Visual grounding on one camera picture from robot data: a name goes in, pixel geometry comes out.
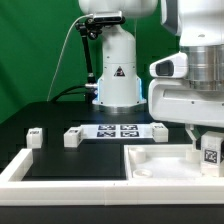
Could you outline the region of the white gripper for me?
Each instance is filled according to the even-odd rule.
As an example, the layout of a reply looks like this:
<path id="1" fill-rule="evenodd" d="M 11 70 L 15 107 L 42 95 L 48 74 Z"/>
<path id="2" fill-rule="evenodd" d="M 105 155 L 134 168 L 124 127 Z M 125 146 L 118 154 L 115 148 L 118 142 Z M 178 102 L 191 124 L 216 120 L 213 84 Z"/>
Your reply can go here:
<path id="1" fill-rule="evenodd" d="M 195 125 L 224 128 L 224 92 L 192 90 L 182 79 L 154 79 L 148 89 L 148 107 L 155 120 L 186 124 L 194 150 L 201 147 Z"/>

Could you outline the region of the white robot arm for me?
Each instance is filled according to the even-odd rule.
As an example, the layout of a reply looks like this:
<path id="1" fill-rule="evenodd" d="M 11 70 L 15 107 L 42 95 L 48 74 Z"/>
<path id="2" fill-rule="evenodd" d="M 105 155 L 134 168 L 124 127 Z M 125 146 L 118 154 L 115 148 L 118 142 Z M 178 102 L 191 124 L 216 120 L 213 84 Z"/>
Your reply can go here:
<path id="1" fill-rule="evenodd" d="M 103 28 L 103 74 L 94 104 L 110 110 L 133 108 L 140 99 L 135 39 L 120 24 L 161 7 L 161 23 L 180 37 L 179 52 L 152 63 L 150 115 L 224 128 L 224 0 L 78 0 L 94 34 Z"/>

